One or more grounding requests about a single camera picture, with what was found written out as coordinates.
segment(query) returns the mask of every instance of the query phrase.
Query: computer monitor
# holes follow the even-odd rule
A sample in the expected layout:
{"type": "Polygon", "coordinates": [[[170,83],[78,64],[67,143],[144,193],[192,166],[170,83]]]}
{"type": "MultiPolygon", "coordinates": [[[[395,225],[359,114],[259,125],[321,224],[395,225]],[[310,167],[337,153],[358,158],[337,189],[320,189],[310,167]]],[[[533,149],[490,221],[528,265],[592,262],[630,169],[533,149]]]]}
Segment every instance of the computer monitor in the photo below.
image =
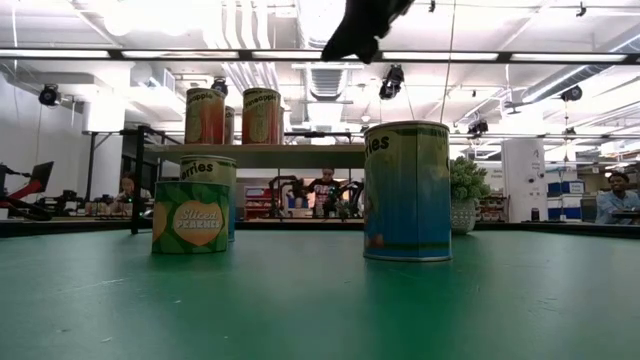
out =
{"type": "Polygon", "coordinates": [[[33,167],[33,170],[31,171],[31,180],[29,181],[29,183],[33,183],[35,181],[40,182],[40,188],[35,191],[34,194],[47,191],[47,185],[49,184],[49,178],[51,177],[52,170],[53,161],[33,167]]]}

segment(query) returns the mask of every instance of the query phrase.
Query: potted plant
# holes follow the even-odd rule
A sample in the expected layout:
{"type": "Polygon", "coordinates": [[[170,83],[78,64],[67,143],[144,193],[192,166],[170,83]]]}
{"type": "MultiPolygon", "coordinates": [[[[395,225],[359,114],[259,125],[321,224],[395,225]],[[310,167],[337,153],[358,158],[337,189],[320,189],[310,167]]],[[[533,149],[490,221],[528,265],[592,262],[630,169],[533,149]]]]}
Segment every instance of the potted plant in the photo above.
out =
{"type": "Polygon", "coordinates": [[[464,157],[451,161],[451,231],[466,234],[476,225],[476,201],[490,193],[487,170],[464,157]]]}

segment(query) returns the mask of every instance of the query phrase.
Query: white pot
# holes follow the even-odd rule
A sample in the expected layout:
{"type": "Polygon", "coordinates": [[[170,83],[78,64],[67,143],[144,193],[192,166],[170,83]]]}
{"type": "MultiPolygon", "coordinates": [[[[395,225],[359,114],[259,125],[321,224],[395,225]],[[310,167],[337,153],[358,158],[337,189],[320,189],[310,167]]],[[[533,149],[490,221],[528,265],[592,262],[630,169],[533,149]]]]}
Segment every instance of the white pot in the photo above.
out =
{"type": "Polygon", "coordinates": [[[476,226],[476,202],[473,199],[451,201],[451,232],[464,235],[476,226]]]}

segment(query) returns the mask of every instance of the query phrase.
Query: shelf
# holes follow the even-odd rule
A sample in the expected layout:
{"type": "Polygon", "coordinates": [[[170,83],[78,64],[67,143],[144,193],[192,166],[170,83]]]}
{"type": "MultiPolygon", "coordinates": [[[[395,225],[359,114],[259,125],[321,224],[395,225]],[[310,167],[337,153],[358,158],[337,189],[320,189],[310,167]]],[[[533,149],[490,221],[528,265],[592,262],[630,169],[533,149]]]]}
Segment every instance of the shelf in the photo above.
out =
{"type": "Polygon", "coordinates": [[[364,168],[363,145],[147,145],[146,150],[175,163],[184,155],[224,156],[244,169],[364,168]]]}

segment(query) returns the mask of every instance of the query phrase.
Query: man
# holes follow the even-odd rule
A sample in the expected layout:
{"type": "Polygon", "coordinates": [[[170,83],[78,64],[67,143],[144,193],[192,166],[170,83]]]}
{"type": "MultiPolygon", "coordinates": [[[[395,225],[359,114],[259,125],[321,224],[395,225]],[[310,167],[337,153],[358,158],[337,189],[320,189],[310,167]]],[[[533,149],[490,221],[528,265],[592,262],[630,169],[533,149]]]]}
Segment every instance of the man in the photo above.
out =
{"type": "Polygon", "coordinates": [[[611,191],[597,197],[598,217],[596,224],[630,225],[633,219],[620,219],[613,215],[620,212],[640,211],[640,199],[632,191],[627,191],[629,177],[614,172],[609,176],[611,191]]]}
{"type": "Polygon", "coordinates": [[[309,184],[309,192],[316,194],[316,201],[313,206],[314,216],[329,215],[324,214],[323,205],[328,201],[331,190],[340,188],[340,183],[333,180],[334,173],[333,169],[322,169],[322,178],[315,179],[309,184]]]}
{"type": "MultiPolygon", "coordinates": [[[[122,187],[122,192],[116,196],[115,201],[111,204],[111,212],[112,213],[120,213],[120,212],[130,212],[131,206],[127,206],[127,204],[132,204],[132,199],[134,197],[134,190],[136,188],[135,182],[133,181],[134,175],[132,173],[124,173],[122,175],[122,179],[120,180],[120,187],[122,187]]],[[[140,198],[142,201],[146,201],[152,198],[149,190],[140,189],[140,198]]]]}

